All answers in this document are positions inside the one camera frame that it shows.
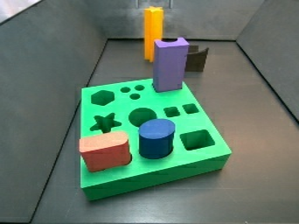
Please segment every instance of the square hole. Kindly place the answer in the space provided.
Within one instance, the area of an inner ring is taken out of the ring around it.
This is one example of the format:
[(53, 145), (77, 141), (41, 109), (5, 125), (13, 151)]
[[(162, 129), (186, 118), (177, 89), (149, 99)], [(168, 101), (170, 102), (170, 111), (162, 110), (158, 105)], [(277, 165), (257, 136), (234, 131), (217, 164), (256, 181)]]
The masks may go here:
[(210, 134), (205, 129), (180, 135), (181, 143), (186, 151), (193, 151), (214, 144)]
[(166, 117), (173, 117), (180, 115), (178, 109), (176, 107), (164, 108), (162, 112), (165, 113)]
[(198, 110), (197, 110), (197, 108), (196, 108), (193, 103), (185, 104), (185, 105), (181, 105), (181, 106), (182, 106), (182, 109), (184, 109), (186, 114), (193, 114), (193, 113), (198, 112)]

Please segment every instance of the hexagon hole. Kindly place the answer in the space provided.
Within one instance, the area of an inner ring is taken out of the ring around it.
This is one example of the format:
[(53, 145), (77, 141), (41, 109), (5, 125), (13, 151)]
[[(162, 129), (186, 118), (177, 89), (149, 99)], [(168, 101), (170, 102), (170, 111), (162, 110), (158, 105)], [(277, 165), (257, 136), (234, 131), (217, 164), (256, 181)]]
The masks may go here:
[(90, 96), (90, 103), (98, 106), (106, 106), (114, 99), (113, 92), (99, 90)]

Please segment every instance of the gray wall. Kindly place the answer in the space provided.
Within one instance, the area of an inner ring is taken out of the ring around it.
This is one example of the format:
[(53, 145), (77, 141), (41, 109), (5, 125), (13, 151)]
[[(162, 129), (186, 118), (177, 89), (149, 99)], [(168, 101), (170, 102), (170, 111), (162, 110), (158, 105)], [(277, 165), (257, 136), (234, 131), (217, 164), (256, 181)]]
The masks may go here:
[(299, 120), (299, 1), (265, 0), (237, 43)]
[(236, 40), (264, 0), (85, 0), (109, 38), (144, 36), (144, 7), (164, 7), (162, 37)]
[(91, 21), (83, 1), (46, 0), (0, 26), (0, 222), (31, 218), (106, 42)]

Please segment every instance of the shape sorter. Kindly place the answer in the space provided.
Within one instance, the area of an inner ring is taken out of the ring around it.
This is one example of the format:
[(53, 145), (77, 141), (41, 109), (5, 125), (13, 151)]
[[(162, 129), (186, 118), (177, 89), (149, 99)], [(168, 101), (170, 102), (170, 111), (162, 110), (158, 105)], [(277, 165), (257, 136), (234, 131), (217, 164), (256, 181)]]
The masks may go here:
[[(154, 118), (174, 123), (172, 153), (160, 159), (138, 154), (138, 127)], [(89, 172), (79, 158), (79, 187), (89, 200), (130, 192), (221, 169), (230, 154), (220, 133), (186, 85), (156, 93), (153, 80), (134, 80), (81, 89), (79, 136), (122, 130), (132, 160)]]

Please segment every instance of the gray floor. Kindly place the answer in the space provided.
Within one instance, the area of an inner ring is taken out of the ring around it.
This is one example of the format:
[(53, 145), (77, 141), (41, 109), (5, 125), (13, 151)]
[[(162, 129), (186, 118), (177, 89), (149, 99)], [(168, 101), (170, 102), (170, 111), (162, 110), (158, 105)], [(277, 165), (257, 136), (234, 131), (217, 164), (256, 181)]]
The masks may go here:
[[(79, 190), (77, 115), (34, 223), (299, 222), (297, 123), (237, 45), (190, 43), (206, 46), (209, 55), (204, 72), (184, 80), (232, 149), (226, 166), (87, 202)], [(107, 41), (90, 86), (150, 76), (142, 42)]]

